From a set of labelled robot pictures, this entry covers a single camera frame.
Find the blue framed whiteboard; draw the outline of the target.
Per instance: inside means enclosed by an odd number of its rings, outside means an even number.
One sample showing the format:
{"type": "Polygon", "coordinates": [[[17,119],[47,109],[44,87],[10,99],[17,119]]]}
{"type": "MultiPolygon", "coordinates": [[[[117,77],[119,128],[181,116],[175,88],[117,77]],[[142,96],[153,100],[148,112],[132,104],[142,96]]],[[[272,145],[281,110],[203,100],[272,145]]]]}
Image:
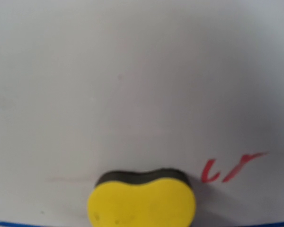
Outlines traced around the blue framed whiteboard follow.
{"type": "Polygon", "coordinates": [[[0,221],[164,167],[197,227],[284,222],[284,0],[0,0],[0,221]]]}

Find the yellow whiteboard eraser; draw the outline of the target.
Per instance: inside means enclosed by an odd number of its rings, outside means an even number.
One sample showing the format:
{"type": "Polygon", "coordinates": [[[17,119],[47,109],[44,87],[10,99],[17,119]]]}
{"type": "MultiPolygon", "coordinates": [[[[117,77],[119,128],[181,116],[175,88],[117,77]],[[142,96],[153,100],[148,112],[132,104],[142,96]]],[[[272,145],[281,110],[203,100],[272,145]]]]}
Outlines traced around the yellow whiteboard eraser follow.
{"type": "Polygon", "coordinates": [[[93,227],[189,227],[195,213],[188,176],[173,168],[107,172],[87,201],[93,227]]]}

